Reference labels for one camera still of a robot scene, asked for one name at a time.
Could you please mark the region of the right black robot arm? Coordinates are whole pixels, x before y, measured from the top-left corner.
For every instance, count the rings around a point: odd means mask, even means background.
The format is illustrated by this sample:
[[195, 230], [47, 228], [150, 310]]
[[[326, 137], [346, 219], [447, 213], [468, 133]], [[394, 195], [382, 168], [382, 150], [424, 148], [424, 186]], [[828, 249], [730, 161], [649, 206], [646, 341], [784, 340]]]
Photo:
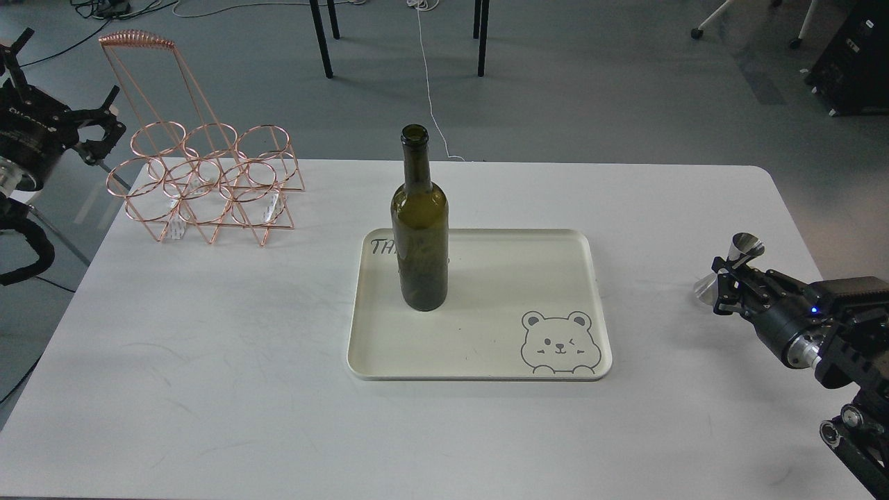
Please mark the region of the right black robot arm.
[[820, 439], [876, 499], [888, 497], [887, 283], [876, 276], [804, 283], [717, 257], [713, 310], [737, 315], [785, 367], [854, 398], [820, 424]]

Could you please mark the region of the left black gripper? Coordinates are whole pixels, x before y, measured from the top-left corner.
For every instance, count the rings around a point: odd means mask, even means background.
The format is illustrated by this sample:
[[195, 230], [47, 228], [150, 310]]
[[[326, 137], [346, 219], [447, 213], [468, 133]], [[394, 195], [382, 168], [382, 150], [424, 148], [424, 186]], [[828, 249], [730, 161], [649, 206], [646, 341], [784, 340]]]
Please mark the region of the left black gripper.
[[[18, 53], [34, 35], [25, 28], [7, 47], [2, 44], [1, 156], [2, 191], [39, 191], [53, 175], [65, 149], [75, 151], [87, 165], [98, 165], [117, 145], [125, 133], [125, 125], [113, 110], [120, 87], [112, 86], [102, 105], [93, 110], [70, 110], [52, 98], [34, 97], [26, 82]], [[66, 112], [66, 146], [58, 135], [60, 117]], [[79, 131], [98, 126], [103, 131], [99, 140], [81, 140]]]

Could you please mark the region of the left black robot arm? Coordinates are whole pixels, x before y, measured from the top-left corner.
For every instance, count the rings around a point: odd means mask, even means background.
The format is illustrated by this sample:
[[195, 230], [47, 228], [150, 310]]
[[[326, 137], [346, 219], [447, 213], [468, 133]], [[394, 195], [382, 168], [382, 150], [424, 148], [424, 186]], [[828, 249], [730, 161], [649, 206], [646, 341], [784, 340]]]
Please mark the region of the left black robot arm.
[[2, 74], [6, 80], [1, 92], [1, 228], [22, 235], [36, 259], [30, 265], [4, 272], [4, 287], [41, 275], [55, 260], [55, 249], [44, 228], [28, 218], [31, 209], [14, 199], [14, 191], [44, 189], [66, 151], [75, 151], [87, 165], [102, 164], [126, 130], [113, 105], [117, 86], [99, 107], [73, 110], [26, 82], [18, 54], [32, 35], [33, 29], [25, 28], [12, 44], [2, 45]]

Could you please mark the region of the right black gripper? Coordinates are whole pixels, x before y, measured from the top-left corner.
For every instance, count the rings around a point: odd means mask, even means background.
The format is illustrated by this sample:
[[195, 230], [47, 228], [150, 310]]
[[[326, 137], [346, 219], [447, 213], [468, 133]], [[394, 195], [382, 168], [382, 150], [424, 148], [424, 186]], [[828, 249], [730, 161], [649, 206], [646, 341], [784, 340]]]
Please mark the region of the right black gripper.
[[713, 259], [713, 313], [739, 314], [749, 321], [759, 341], [785, 367], [814, 368], [826, 337], [826, 315], [804, 294], [807, 284], [750, 266], [758, 257], [760, 254]]

